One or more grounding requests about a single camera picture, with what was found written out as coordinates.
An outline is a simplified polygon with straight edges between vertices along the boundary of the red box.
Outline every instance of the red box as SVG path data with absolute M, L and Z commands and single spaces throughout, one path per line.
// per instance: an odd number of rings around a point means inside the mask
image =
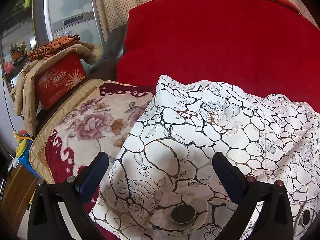
M 85 78 L 86 74 L 78 54 L 69 53 L 45 72 L 36 76 L 36 95 L 43 107 L 49 109 Z

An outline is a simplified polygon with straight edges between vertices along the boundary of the metal bolt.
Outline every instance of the metal bolt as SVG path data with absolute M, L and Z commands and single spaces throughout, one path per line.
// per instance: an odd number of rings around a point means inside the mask
M 283 181 L 280 180 L 280 179 L 277 179 L 277 180 L 276 180 L 276 184 L 278 184 L 279 186 L 284 186 Z
M 249 176 L 247 176 L 247 181 L 248 182 L 255 182 L 256 178 L 254 176 L 249 175 Z
M 68 182 L 68 183 L 74 182 L 75 179 L 76 179 L 76 178 L 75 178 L 74 176 L 69 176 L 69 177 L 67 177 L 67 182 Z
M 43 179 L 40 179 L 40 180 L 38 180 L 37 185 L 42 186 L 44 184 L 44 182 L 45 181 Z

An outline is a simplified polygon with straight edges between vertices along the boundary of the black hole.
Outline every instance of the black hole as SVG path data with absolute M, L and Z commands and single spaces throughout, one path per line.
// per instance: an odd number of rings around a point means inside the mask
M 172 220 L 179 224 L 186 224 L 191 222 L 194 219 L 195 215 L 195 208 L 188 204 L 176 206 L 171 212 Z
M 285 209 L 285 201 L 284 197 L 281 195 L 278 199 L 278 205 L 275 214 L 275 222 L 280 224 L 287 224 L 287 212 Z
M 306 209 L 302 215 L 302 225 L 306 226 L 309 223 L 310 218 L 311 218 L 310 211 Z
M 40 225 L 44 224 L 47 222 L 47 215 L 45 213 L 45 208 L 44 208 L 44 202 L 43 202 L 43 197 L 41 195 L 38 196 L 36 204 L 36 210 L 35 210 L 35 220 L 34 220 L 34 225 Z

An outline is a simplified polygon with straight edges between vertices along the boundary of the yellow lid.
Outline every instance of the yellow lid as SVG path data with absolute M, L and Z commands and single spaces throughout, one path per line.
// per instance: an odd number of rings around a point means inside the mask
M 26 149 L 27 145 L 28 145 L 28 140 L 27 139 L 23 139 L 21 141 L 21 143 L 19 143 L 19 145 L 18 145 L 18 147 L 16 149 L 16 156 L 18 158 L 23 154 L 23 152 Z

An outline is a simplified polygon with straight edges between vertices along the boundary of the folded orange cloth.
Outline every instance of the folded orange cloth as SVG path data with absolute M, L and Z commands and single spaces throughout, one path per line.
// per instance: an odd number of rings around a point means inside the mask
M 79 35 L 69 35 L 56 38 L 47 44 L 41 45 L 38 48 L 29 51 L 27 58 L 30 62 L 36 59 L 48 59 L 63 49 L 76 44 L 79 40 Z

